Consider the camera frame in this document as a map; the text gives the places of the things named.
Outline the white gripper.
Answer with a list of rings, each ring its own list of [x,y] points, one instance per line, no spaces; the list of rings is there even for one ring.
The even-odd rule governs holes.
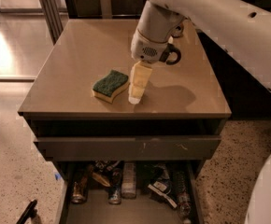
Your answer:
[[[135,60],[142,61],[136,63],[130,73],[128,101],[132,105],[137,105],[142,99],[152,73],[148,63],[161,62],[174,65],[181,60],[181,52],[169,42],[152,42],[135,30],[131,42],[131,54]]]

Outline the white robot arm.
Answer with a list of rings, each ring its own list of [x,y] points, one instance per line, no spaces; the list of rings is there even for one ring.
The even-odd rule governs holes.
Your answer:
[[[131,43],[132,57],[159,62],[173,30],[185,19],[271,92],[271,13],[240,0],[148,0]],[[244,127],[248,147],[237,155],[256,159],[259,170],[250,187],[235,191],[247,200],[245,214],[235,224],[271,224],[271,122],[259,126],[246,121]]]

